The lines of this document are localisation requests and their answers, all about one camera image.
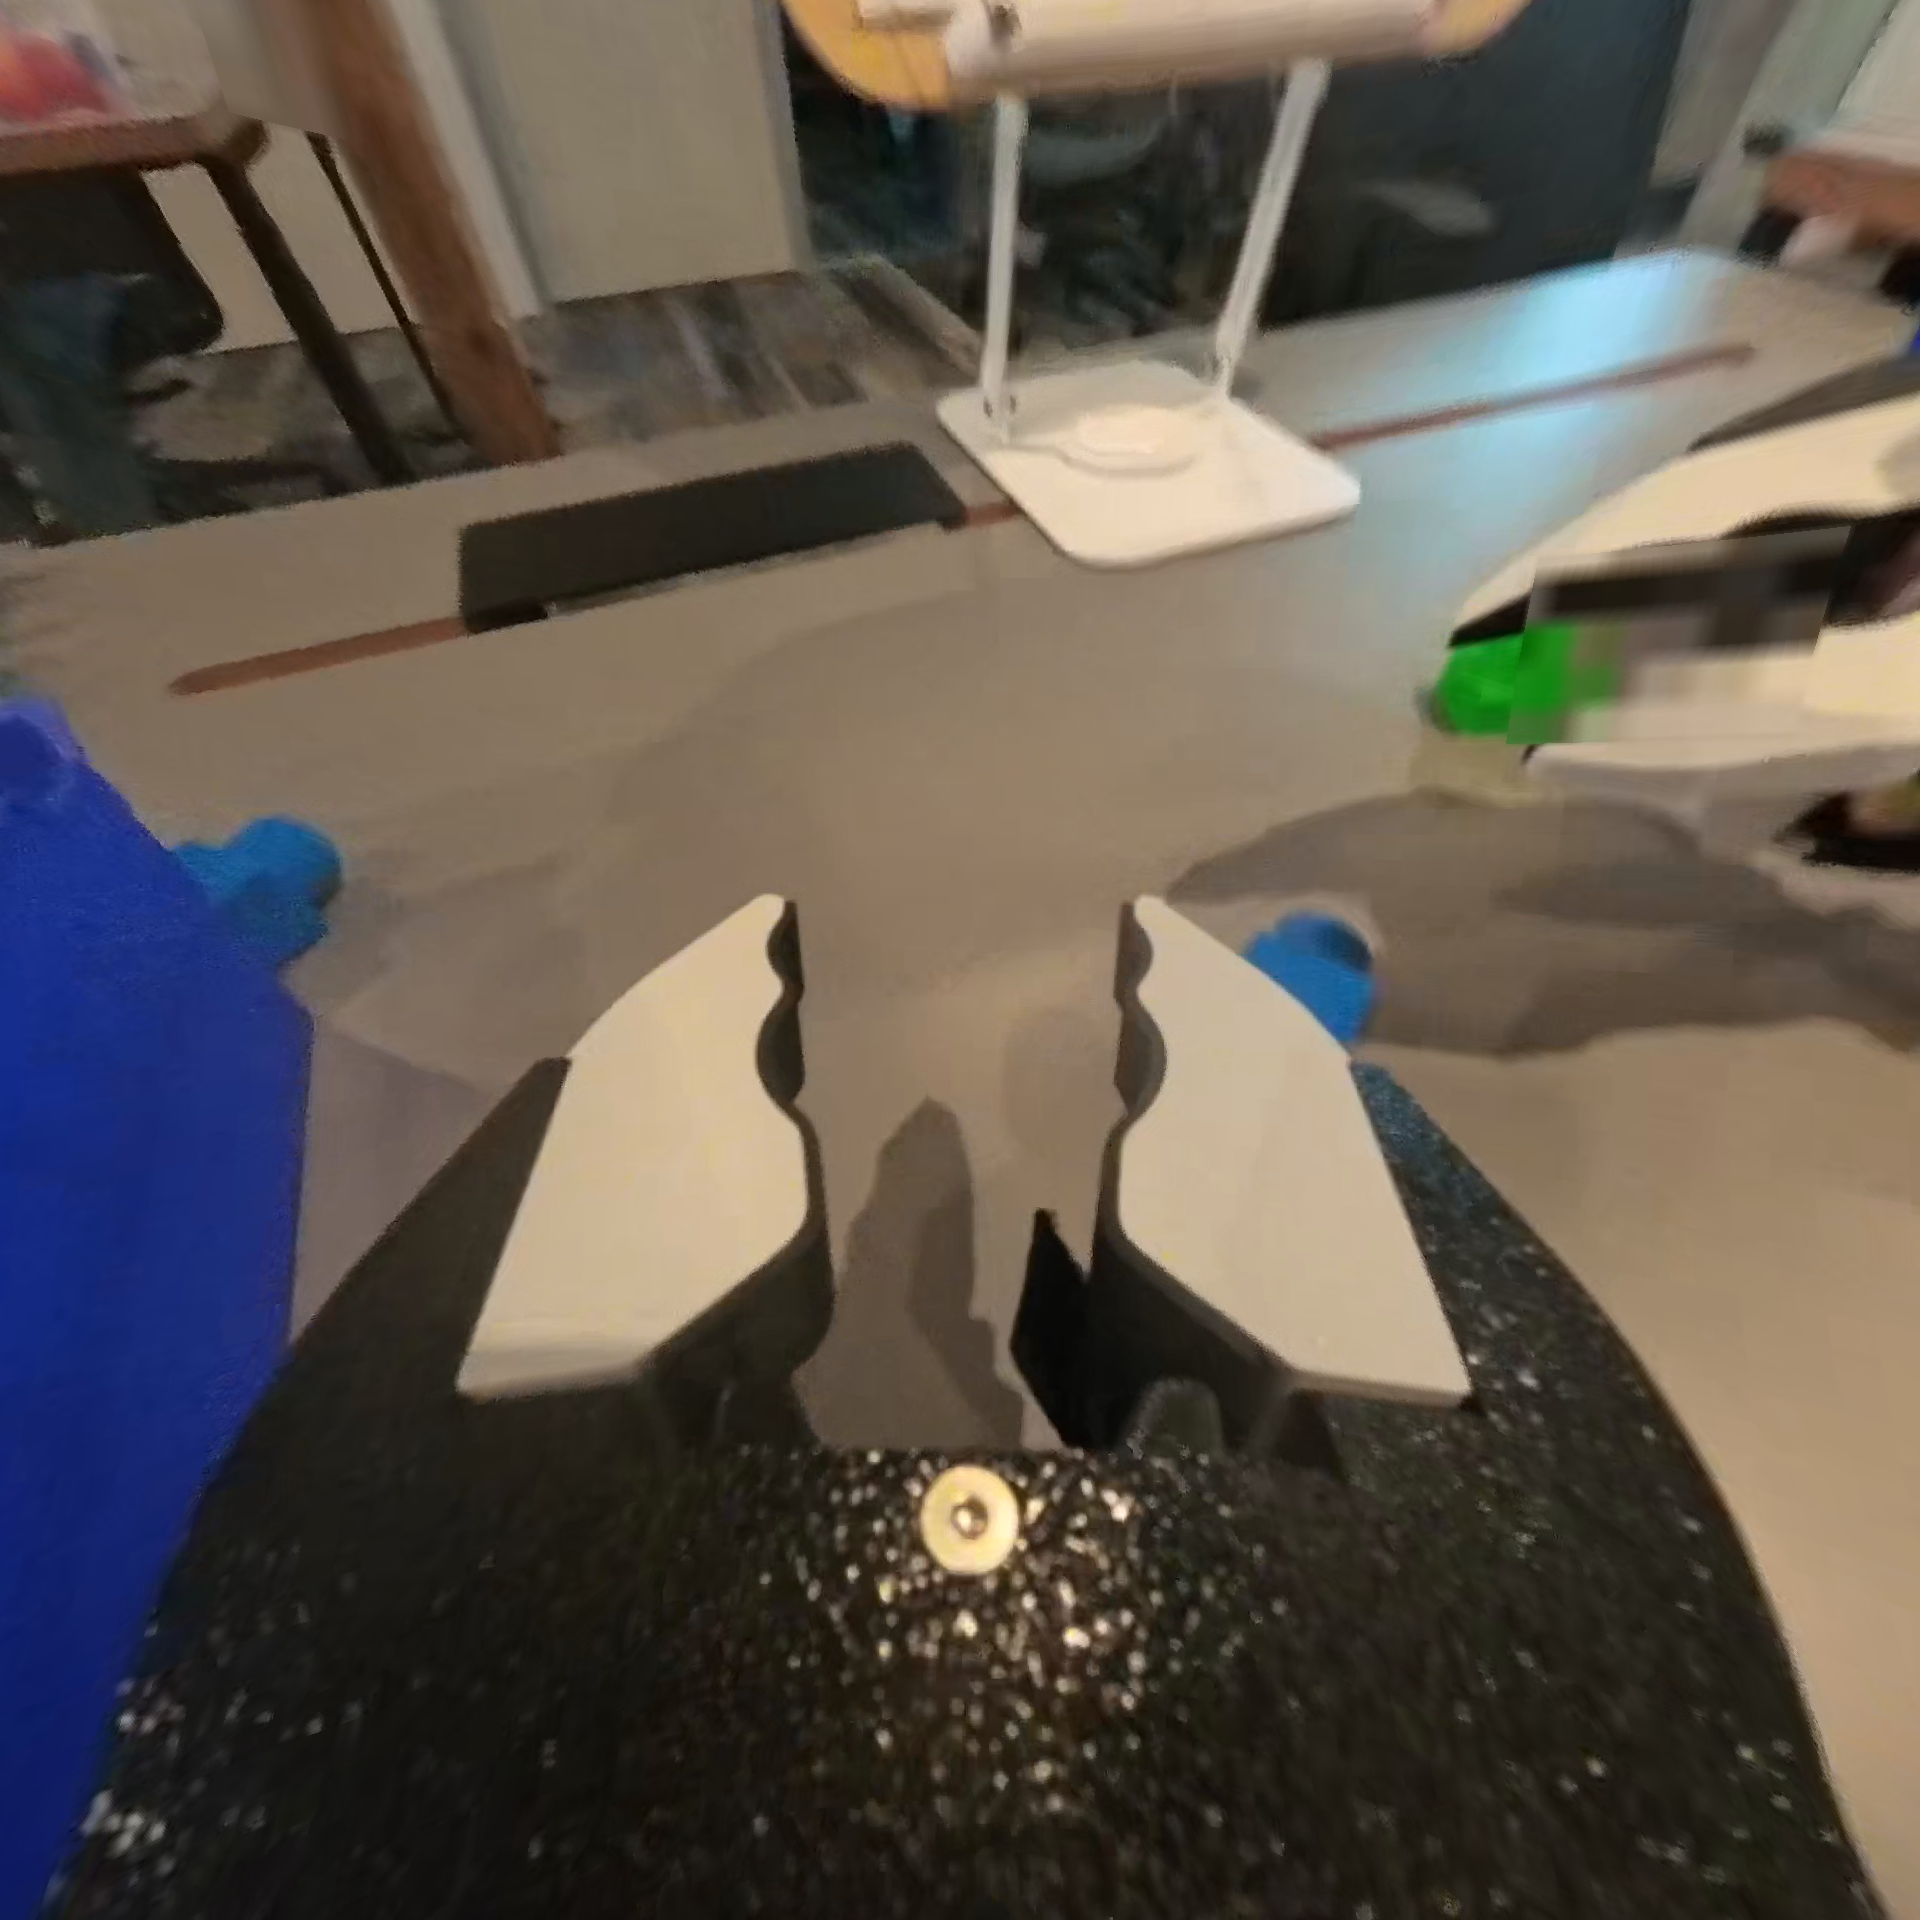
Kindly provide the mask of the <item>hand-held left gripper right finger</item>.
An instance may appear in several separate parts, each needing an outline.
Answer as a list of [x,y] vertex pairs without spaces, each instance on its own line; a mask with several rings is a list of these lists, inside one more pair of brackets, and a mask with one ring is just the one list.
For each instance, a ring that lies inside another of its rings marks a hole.
[[1120,1117],[1092,1258],[1104,1384],[1451,1412],[1467,1365],[1358,1091],[1284,984],[1158,897],[1120,910]]

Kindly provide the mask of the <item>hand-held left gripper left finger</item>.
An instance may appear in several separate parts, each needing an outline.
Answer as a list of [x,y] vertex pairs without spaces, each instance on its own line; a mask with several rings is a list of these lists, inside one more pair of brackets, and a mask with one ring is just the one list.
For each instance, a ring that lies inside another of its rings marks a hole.
[[573,1043],[455,1375],[472,1401],[783,1384],[834,1313],[799,913],[758,895]]

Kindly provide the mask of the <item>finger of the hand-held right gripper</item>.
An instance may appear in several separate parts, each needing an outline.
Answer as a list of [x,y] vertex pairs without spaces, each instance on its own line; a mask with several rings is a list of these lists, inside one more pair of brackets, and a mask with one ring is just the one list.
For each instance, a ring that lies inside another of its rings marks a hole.
[[1652,657],[1567,738],[1531,747],[1524,780],[1650,813],[1706,850],[1756,850],[1817,801],[1907,780],[1916,764],[1916,621],[1895,618]]
[[1851,524],[1916,509],[1918,396],[1887,396],[1681,452],[1596,501],[1482,582],[1458,633],[1524,626],[1541,565],[1709,542],[1789,519]]

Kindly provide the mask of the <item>green mega block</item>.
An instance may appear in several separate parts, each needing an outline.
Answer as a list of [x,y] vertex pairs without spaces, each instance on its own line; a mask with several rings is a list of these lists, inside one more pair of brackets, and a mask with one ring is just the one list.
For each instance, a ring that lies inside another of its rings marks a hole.
[[1514,734],[1524,629],[1448,646],[1423,694],[1426,722],[1443,736],[1508,743]]

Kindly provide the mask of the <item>blue container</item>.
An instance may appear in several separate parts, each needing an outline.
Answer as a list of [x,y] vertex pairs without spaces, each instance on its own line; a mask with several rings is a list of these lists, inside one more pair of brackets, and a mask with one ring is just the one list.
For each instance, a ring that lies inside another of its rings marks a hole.
[[36,1916],[289,1327],[312,1020],[64,714],[4,702],[1,1913]]

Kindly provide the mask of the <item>white wooden desk lamp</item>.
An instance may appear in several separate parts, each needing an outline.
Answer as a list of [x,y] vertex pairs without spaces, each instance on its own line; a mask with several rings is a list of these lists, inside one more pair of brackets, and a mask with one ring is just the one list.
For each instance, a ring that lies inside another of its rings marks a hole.
[[[818,66],[879,108],[992,108],[978,368],[946,436],[1067,560],[1138,569],[1342,522],[1358,480],[1236,396],[1331,71],[1473,52],[1524,3],[781,3]],[[1129,359],[1017,381],[1021,166],[1044,96],[1280,76],[1206,373]]]

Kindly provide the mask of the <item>black desk strip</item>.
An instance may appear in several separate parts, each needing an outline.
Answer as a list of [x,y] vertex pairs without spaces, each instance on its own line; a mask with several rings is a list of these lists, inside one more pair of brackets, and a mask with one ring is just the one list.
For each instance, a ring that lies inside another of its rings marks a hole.
[[505,631],[708,572],[921,526],[955,533],[966,517],[947,479],[903,442],[576,501],[462,529],[457,618],[468,633]]

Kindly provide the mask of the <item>wooden desk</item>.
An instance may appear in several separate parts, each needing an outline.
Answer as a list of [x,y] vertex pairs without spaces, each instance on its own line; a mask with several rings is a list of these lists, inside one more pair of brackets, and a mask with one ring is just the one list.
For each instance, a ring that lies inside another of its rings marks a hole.
[[251,257],[300,356],[342,420],[373,483],[405,487],[415,470],[382,413],[345,336],[251,182],[269,128],[226,105],[173,115],[80,115],[4,124],[1,176],[149,176],[200,170]]

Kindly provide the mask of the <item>clear plastic box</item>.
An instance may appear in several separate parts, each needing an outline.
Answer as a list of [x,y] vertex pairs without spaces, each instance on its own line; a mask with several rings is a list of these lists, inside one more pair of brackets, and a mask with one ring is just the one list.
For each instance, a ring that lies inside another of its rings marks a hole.
[[1,5],[4,135],[145,124],[220,100],[189,5]]

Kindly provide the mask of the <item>wooden post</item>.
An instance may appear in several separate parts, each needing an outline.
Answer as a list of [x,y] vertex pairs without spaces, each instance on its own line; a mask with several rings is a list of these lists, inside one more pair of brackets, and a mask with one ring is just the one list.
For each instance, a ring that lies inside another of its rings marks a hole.
[[538,308],[439,5],[302,3],[330,136],[395,273],[443,411],[491,466],[556,459],[562,435],[521,345]]

